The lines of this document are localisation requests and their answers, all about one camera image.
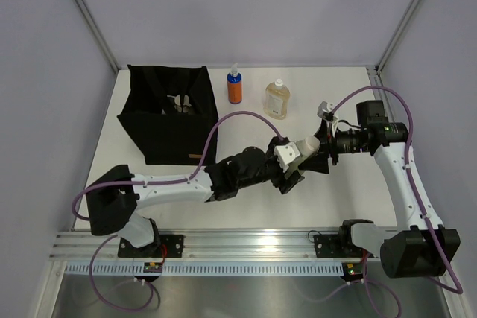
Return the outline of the green bottle beige cap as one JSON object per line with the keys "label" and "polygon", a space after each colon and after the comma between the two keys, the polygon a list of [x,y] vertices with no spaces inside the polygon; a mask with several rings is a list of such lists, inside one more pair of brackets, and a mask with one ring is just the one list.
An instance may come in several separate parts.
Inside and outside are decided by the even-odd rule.
{"label": "green bottle beige cap", "polygon": [[317,153],[320,147],[320,140],[314,136],[307,136],[302,140],[296,142],[299,156],[288,166],[285,172],[286,177],[290,177],[295,171],[302,175],[305,171],[299,169],[299,166],[307,160],[310,156]]}

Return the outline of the beige pump bottle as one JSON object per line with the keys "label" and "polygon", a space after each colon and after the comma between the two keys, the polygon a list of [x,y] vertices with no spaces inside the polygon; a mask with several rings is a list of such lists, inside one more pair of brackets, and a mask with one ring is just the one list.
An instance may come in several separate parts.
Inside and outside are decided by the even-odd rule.
{"label": "beige pump bottle", "polygon": [[174,102],[179,107],[191,107],[190,99],[188,95],[177,95]]}

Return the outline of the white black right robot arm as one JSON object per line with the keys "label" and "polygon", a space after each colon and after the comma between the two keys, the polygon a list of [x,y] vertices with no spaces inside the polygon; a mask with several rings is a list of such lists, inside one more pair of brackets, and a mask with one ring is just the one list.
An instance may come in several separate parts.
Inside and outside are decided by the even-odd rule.
{"label": "white black right robot arm", "polygon": [[414,154],[407,147],[408,128],[391,122],[381,101],[356,106],[358,128],[338,129],[333,106],[318,107],[321,124],[315,133],[318,152],[300,168],[328,174],[341,154],[369,153],[385,179],[396,216],[396,233],[380,229],[365,219],[344,220],[338,234],[329,239],[314,237],[319,257],[355,257],[359,252],[379,258],[390,278],[438,277],[446,272],[446,261],[456,254],[461,240],[456,229],[447,229],[427,197],[416,173]]}

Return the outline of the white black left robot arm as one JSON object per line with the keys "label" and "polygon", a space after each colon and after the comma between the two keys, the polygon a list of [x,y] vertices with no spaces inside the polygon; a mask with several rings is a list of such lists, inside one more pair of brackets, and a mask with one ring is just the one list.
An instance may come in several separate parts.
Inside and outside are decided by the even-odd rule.
{"label": "white black left robot arm", "polygon": [[228,200],[243,188],[264,182],[286,194],[303,180],[298,167],[315,151],[315,145],[304,140],[275,137],[267,151],[247,147],[190,176],[145,177],[132,174],[127,165],[117,165],[86,194],[91,233],[117,235],[142,256],[152,257],[159,252],[159,231],[139,210],[166,203]]}

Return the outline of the black canvas bag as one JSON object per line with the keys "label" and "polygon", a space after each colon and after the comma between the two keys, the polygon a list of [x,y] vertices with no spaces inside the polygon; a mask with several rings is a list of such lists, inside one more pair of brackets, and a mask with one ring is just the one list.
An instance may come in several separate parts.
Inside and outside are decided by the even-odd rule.
{"label": "black canvas bag", "polygon": [[[129,65],[130,93],[117,118],[147,165],[197,165],[218,111],[206,66]],[[163,115],[160,99],[188,95],[193,114]]]}

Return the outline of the clear amber soap bottle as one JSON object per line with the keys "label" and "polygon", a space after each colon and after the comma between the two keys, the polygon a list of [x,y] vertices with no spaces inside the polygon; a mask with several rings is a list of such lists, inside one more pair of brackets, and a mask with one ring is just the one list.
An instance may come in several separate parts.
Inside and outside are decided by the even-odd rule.
{"label": "clear amber soap bottle", "polygon": [[290,97],[290,90],[283,83],[282,79],[276,79],[274,82],[269,83],[265,88],[265,113],[277,120],[285,119]]}

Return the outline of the orange blue spray bottle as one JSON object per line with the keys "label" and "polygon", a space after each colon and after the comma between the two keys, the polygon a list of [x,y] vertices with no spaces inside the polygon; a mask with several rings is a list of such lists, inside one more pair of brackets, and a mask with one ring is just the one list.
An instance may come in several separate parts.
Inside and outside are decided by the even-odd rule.
{"label": "orange blue spray bottle", "polygon": [[227,96],[232,104],[240,104],[242,101],[242,75],[238,63],[234,63],[227,74]]}

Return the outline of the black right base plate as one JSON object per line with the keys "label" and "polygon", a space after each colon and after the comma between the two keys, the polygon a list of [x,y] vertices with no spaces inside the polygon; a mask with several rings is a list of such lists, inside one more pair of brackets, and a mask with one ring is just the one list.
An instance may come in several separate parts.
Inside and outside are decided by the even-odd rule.
{"label": "black right base plate", "polygon": [[339,234],[313,236],[315,255],[317,258],[359,258],[363,250],[342,239]]}

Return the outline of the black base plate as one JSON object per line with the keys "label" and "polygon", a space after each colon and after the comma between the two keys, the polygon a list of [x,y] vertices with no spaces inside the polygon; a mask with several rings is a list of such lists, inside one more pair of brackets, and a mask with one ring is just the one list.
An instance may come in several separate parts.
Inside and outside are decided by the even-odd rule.
{"label": "black base plate", "polygon": [[159,244],[149,244],[146,247],[135,248],[129,241],[121,238],[117,256],[119,258],[181,258],[183,255],[183,235],[160,234]]}
{"label": "black base plate", "polygon": [[315,255],[317,258],[359,258],[363,250],[342,239],[339,234],[313,236]]}

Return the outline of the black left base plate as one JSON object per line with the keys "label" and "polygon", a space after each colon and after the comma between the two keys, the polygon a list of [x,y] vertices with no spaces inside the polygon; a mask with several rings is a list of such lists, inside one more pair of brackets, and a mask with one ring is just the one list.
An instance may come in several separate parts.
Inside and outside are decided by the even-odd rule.
{"label": "black left base plate", "polygon": [[146,247],[135,248],[129,241],[121,238],[117,256],[119,258],[181,258],[183,255],[183,235],[160,234],[159,244],[149,244]]}

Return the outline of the right aluminium corner post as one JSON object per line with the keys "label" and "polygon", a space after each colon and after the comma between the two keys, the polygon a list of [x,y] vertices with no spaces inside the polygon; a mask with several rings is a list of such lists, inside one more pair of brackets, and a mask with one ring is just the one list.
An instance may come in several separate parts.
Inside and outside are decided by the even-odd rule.
{"label": "right aluminium corner post", "polygon": [[389,59],[394,53],[395,49],[399,45],[399,41],[404,36],[408,26],[411,23],[415,13],[419,10],[423,0],[410,0],[403,15],[401,16],[388,44],[385,47],[381,57],[375,65],[375,71],[377,74],[381,74],[385,69]]}

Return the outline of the aluminium corner post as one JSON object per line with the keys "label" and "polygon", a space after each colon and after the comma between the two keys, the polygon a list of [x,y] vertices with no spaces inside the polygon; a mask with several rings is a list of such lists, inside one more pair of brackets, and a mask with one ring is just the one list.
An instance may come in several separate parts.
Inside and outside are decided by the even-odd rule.
{"label": "aluminium corner post", "polygon": [[92,14],[92,11],[89,9],[86,0],[73,0],[73,2],[75,3],[75,7],[78,9],[82,19],[88,27],[89,32],[91,33],[95,44],[98,46],[98,49],[104,57],[105,61],[112,69],[112,71],[115,74],[118,74],[119,70],[121,69],[121,66],[119,65],[115,55],[107,44],[107,41],[104,38],[104,35],[102,34],[97,22],[95,21],[95,18]]}
{"label": "aluminium corner post", "polygon": [[423,0],[410,0],[403,15],[401,16],[388,44],[385,47],[381,57],[375,65],[375,71],[377,74],[381,74],[385,69],[389,59],[394,53],[395,49],[399,45],[399,41],[404,36],[408,26],[411,23],[415,13],[419,10]]}

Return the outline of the left aluminium corner post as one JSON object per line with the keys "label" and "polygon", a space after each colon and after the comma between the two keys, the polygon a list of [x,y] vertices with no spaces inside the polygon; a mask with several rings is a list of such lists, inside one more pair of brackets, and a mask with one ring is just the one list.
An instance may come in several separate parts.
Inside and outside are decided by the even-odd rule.
{"label": "left aluminium corner post", "polygon": [[86,0],[73,0],[73,2],[75,3],[75,7],[78,9],[82,19],[88,27],[89,32],[91,33],[95,44],[98,46],[98,49],[104,57],[105,61],[112,69],[112,71],[115,74],[118,74],[119,70],[121,69],[121,66],[119,65],[115,55],[107,44],[107,41],[104,38],[104,35],[102,34],[97,22],[95,21],[95,18],[92,14],[92,11],[89,9]]}

